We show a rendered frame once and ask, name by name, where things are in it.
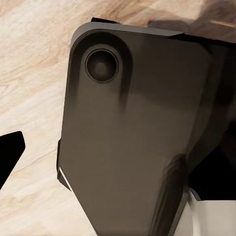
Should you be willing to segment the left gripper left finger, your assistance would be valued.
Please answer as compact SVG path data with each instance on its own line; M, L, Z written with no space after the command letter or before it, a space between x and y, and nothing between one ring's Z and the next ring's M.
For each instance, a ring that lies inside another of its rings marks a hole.
M0 189L25 149L25 139L21 131L0 136Z

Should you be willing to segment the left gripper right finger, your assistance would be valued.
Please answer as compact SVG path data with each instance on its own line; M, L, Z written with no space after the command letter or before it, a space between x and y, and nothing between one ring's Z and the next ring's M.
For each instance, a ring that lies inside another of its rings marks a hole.
M236 133L225 131L220 147L236 170Z

